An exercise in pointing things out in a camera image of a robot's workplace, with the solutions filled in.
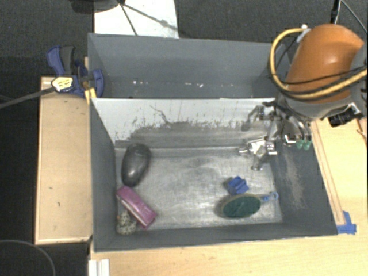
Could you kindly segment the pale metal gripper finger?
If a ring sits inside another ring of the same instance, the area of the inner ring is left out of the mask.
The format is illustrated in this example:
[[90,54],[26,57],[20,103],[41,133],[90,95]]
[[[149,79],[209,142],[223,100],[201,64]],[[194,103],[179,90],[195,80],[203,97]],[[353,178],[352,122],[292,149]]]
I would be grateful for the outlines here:
[[248,114],[247,120],[243,122],[241,130],[243,132],[249,131],[265,131],[271,125],[270,116],[266,114],[266,107],[264,105],[256,105],[254,109]]
[[260,171],[263,165],[269,161],[270,158],[277,156],[278,152],[274,142],[264,142],[254,152],[252,169]]

